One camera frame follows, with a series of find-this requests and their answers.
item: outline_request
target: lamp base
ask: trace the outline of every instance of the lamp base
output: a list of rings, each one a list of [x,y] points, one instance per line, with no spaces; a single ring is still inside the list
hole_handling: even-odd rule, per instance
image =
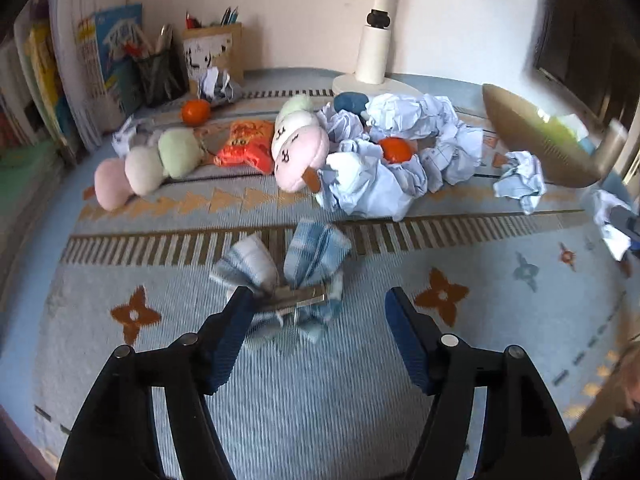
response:
[[[372,85],[363,83],[355,78],[354,74],[339,75],[334,79],[332,84],[332,90],[335,95],[342,92],[360,92],[361,94],[368,96],[376,96],[380,94],[401,94],[412,95],[414,97],[421,97],[422,92],[415,89],[406,83],[401,83],[395,79],[389,79],[385,77],[385,80],[379,85]]]

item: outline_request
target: orange fruit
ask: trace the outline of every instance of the orange fruit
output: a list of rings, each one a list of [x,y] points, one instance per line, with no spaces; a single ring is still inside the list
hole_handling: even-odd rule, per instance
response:
[[[182,122],[187,126],[200,126],[211,117],[211,106],[204,99],[193,99],[182,107]]]
[[[382,147],[382,155],[392,164],[406,162],[414,156],[412,147],[400,137],[385,137],[380,140],[379,145]]]

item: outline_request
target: brown tag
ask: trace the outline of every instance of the brown tag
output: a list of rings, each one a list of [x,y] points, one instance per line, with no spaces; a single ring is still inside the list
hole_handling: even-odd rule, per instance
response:
[[[302,174],[302,180],[305,181],[311,193],[318,193],[320,191],[320,179],[318,178],[318,173],[313,168],[306,168],[305,173]]]

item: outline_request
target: striped border pattern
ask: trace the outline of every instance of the striped border pattern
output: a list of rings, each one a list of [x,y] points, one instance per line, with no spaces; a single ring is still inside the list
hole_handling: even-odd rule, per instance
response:
[[[351,240],[351,258],[424,249],[469,246],[589,221],[581,210],[421,216],[336,222]],[[60,262],[97,266],[210,266],[239,239],[258,233],[277,264],[282,264],[295,226],[201,228],[151,233],[72,235]]]
[[[333,97],[334,91],[330,88],[315,90],[258,90],[254,92],[244,92],[243,99],[264,99],[269,97],[293,97],[294,95],[306,94],[309,97]]]

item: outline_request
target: pink plush ball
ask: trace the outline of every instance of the pink plush ball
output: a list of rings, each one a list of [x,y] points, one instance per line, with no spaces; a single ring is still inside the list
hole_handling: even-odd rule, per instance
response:
[[[126,204],[133,195],[124,173],[124,160],[108,158],[100,163],[94,175],[95,197],[98,204],[107,211],[113,211]]]
[[[329,154],[329,137],[320,126],[298,128],[284,143],[275,158],[275,176],[278,187],[295,193],[305,187],[302,175],[306,168],[319,170]]]

